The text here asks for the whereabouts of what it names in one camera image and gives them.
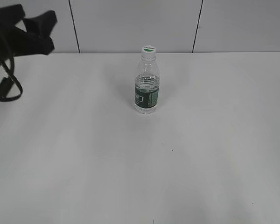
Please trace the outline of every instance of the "white table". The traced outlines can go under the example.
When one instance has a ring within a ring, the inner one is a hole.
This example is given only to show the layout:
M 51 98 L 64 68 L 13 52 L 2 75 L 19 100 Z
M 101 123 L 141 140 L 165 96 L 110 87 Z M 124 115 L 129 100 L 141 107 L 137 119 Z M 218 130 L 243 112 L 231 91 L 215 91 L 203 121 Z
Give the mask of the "white table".
M 280 53 L 159 54 L 151 115 L 133 108 L 139 59 L 16 60 L 0 224 L 280 224 Z

